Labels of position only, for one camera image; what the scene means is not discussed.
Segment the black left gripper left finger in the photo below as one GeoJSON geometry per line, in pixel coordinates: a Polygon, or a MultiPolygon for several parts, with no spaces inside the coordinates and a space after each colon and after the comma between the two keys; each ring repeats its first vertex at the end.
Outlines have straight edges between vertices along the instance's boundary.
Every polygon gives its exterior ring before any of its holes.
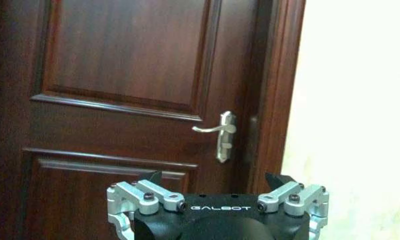
{"type": "Polygon", "coordinates": [[[143,174],[135,183],[121,181],[107,188],[107,219],[120,240],[135,239],[135,212],[151,216],[160,207],[172,213],[187,209],[184,195],[160,186],[161,177],[163,172],[157,170],[143,174]]]}

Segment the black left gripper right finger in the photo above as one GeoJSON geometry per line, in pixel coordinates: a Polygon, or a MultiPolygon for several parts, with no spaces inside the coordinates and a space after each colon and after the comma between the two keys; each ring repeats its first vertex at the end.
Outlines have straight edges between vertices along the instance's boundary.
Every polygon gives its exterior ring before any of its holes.
{"type": "Polygon", "coordinates": [[[262,215],[283,214],[278,228],[298,232],[296,240],[318,240],[328,224],[330,192],[322,185],[304,186],[288,175],[264,174],[271,192],[258,196],[256,209],[262,215]]]}

